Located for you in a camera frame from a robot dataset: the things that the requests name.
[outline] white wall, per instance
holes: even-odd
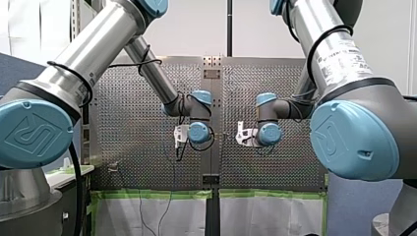
[[[368,63],[377,75],[395,81],[403,93],[408,93],[412,2],[401,0],[365,0],[355,28],[355,39]]]
[[[282,18],[270,14],[269,0],[233,4],[233,56],[304,58]]]
[[[412,1],[393,5],[390,0],[365,0],[354,35],[376,74],[394,80],[403,93],[411,81]],[[304,58],[282,18],[269,13],[269,0],[235,0],[233,14],[234,56]]]
[[[151,23],[145,38],[156,55],[223,55],[226,1],[171,0],[167,14]]]

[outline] blue joint cap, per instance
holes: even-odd
[[[339,177],[382,181],[398,168],[398,147],[392,133],[361,105],[329,101],[316,109],[310,128],[317,157]]]
[[[284,0],[269,0],[270,13],[274,16],[282,15]]]
[[[195,97],[198,101],[206,105],[211,105],[211,92],[206,90],[195,90],[191,92],[191,95]]]
[[[162,17],[168,10],[168,0],[136,0],[147,12],[155,17]]]
[[[262,94],[259,94],[257,96],[257,106],[262,106],[267,102],[270,102],[272,100],[277,100],[278,97],[276,96],[276,94],[272,93],[272,92],[265,92]]]
[[[73,139],[73,124],[59,106],[43,100],[0,105],[0,166],[33,169],[61,157]]]
[[[202,144],[209,141],[209,127],[202,122],[194,122],[188,130],[188,139],[193,144]]]
[[[282,139],[281,128],[274,123],[267,123],[258,132],[258,140],[262,146],[274,146]]]

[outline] label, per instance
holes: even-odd
[[[327,56],[317,59],[326,84],[362,80],[360,74],[373,74],[361,51],[352,40],[342,40]]]

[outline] perforated metal panel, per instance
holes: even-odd
[[[284,139],[269,155],[240,147],[234,139],[238,121],[245,121],[246,127],[255,125],[259,93],[291,95],[303,60],[221,58],[215,70],[222,76],[213,80],[204,79],[202,58],[168,57],[163,62],[176,88],[210,89],[216,105],[212,109],[219,111],[211,119],[216,132],[213,148],[219,151],[199,155],[187,148],[183,161],[176,163],[176,189],[201,189],[203,173],[211,172],[210,166],[216,172],[218,163],[213,160],[217,162],[220,155],[220,188],[324,190],[325,170],[311,148],[307,121],[280,121]],[[175,156],[172,133],[177,119],[162,115],[160,101],[145,79],[135,68],[112,69],[96,86],[95,95],[90,107],[90,153],[102,164],[91,178],[92,187],[171,190],[173,169],[167,157]],[[116,162],[119,171],[109,172],[108,166]]]
[[[168,78],[183,92],[199,89],[201,58],[166,58]],[[178,119],[162,114],[161,103],[136,68],[109,69],[96,86],[91,122],[91,155],[101,165],[91,178],[94,189],[171,190],[175,159],[173,129]],[[200,155],[187,149],[176,165],[176,189],[201,189]],[[118,171],[108,166],[118,163]]]
[[[256,96],[274,92],[289,97],[295,91],[304,60],[225,58],[220,188],[322,191],[325,171],[311,148],[309,122],[279,121],[284,138],[271,154],[237,145],[237,122],[255,126]]]

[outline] wire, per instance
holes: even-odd
[[[255,123],[254,123],[254,126],[252,127],[251,137],[253,137],[254,139],[256,138],[256,136],[254,135],[254,130],[256,129],[257,124],[258,124],[258,122],[255,122]],[[273,150],[275,149],[275,146],[276,146],[276,145],[274,145],[274,146],[272,146],[272,147],[261,147],[261,148],[259,148],[259,147],[255,147],[255,146],[253,146],[253,147],[254,147],[255,153],[256,153],[257,155],[266,156],[266,155],[270,155],[270,154],[273,152]],[[259,149],[265,149],[265,148],[269,148],[269,150],[268,150],[268,151],[266,151],[266,152],[264,152],[264,153],[259,152]]]
[[[160,59],[153,59],[153,60],[148,60],[148,61],[145,61],[145,62],[134,63],[134,64],[114,64],[114,65],[108,66],[108,68],[115,68],[115,67],[134,67],[134,66],[140,67],[140,66],[144,66],[146,64],[153,63],[153,62],[156,62],[159,65],[162,64],[162,60],[160,60]]]
[[[417,229],[417,221],[410,225],[404,232],[402,232],[399,236],[409,236]]]
[[[332,29],[329,29],[320,35],[320,37],[313,43],[309,55],[307,56],[307,72],[309,74],[310,80],[312,80],[312,83],[317,87],[316,81],[313,76],[313,59],[314,54],[316,53],[317,48],[320,46],[320,44],[326,40],[330,35],[332,35],[334,32],[338,31],[349,31],[350,35],[353,35],[353,27],[348,25],[339,25]]]
[[[76,76],[78,79],[80,79],[80,81],[83,82],[83,85],[86,87],[86,89],[88,91],[88,98],[86,98],[83,101],[83,104],[80,107],[85,107],[86,105],[88,105],[92,101],[92,86],[89,84],[89,82],[82,75],[80,75],[80,73],[74,71],[73,69],[71,69],[71,68],[69,68],[69,67],[67,67],[63,64],[58,64],[58,63],[53,62],[53,61],[48,61],[46,63],[49,66],[57,67],[57,68],[63,69],[64,71],[70,72],[71,74]]]
[[[178,119],[178,125],[182,125],[185,121],[185,115],[184,115],[184,111],[185,111],[185,95],[182,91],[178,91],[178,94],[181,95],[180,100],[178,101],[178,114],[179,114],[179,119]]]
[[[172,195],[173,195],[173,192],[175,191],[175,188],[176,188],[176,169],[175,169],[175,162],[172,161],[169,158],[169,155],[168,155],[168,152],[167,152],[166,146],[165,146],[165,137],[163,136],[163,133],[162,133],[161,140],[162,140],[162,147],[163,147],[163,153],[165,154],[165,158],[172,165],[172,174],[173,174],[173,178],[172,179],[173,180],[172,180],[172,190],[171,190],[171,193],[169,195],[168,206],[166,207],[165,212],[163,213],[162,217],[159,220],[159,223],[157,224],[157,236],[160,236],[160,226],[162,224],[163,219],[165,218],[165,215],[168,214],[169,207],[171,206],[171,202],[172,202]]]
[[[288,30],[289,30],[289,33],[291,33],[291,36],[292,36],[292,38],[294,38],[294,40],[296,40],[297,42],[300,42],[300,39],[298,39],[297,35],[295,35],[295,32],[292,30],[292,26],[291,26],[291,17],[290,17],[291,8],[290,8],[290,0],[286,0],[286,3],[285,3],[285,8],[286,8],[286,21],[287,21],[287,25],[288,25]]]
[[[142,194],[141,194],[141,190],[139,190],[139,214],[141,215],[141,224],[147,229],[147,230],[149,230],[150,231],[150,233],[153,235],[153,236],[156,236],[156,233],[145,223],[145,220],[144,220],[144,214],[143,214],[143,212],[142,212],[142,203],[143,203],[143,201],[142,201]],[[144,230],[144,228],[142,227],[142,235],[144,235],[144,232],[145,232],[145,230]]]
[[[181,160],[182,160],[182,158],[183,158],[183,156],[184,156],[184,152],[185,152],[185,148],[187,147],[187,143],[188,143],[188,139],[186,140],[186,142],[185,142],[185,144],[184,144],[184,146],[183,146],[183,149],[182,149],[182,151],[181,151],[181,155],[180,156],[178,156],[179,155],[179,149],[177,148],[177,150],[176,150],[176,155],[177,155],[177,159],[176,159],[176,161],[177,162],[180,162]]]
[[[144,75],[142,74],[142,66],[144,66],[146,64],[149,64],[149,63],[153,63],[153,62],[156,62],[159,65],[162,64],[162,60],[159,60],[159,59],[152,59],[152,60],[148,60],[147,61],[147,57],[148,57],[149,51],[150,51],[150,44],[147,45],[147,48],[145,49],[144,55],[142,56],[142,60],[139,63],[134,63],[134,64],[114,64],[114,65],[110,65],[108,68],[115,68],[115,67],[133,67],[133,66],[136,66],[136,67],[138,67],[138,73],[139,73],[139,75],[143,77]]]
[[[81,174],[81,166],[78,160],[76,148],[74,147],[74,143],[71,142],[69,147],[71,159],[74,165],[74,171],[76,174],[76,190],[77,190],[77,213],[76,213],[76,224],[74,228],[74,236],[80,236],[81,230],[83,228],[83,180]]]

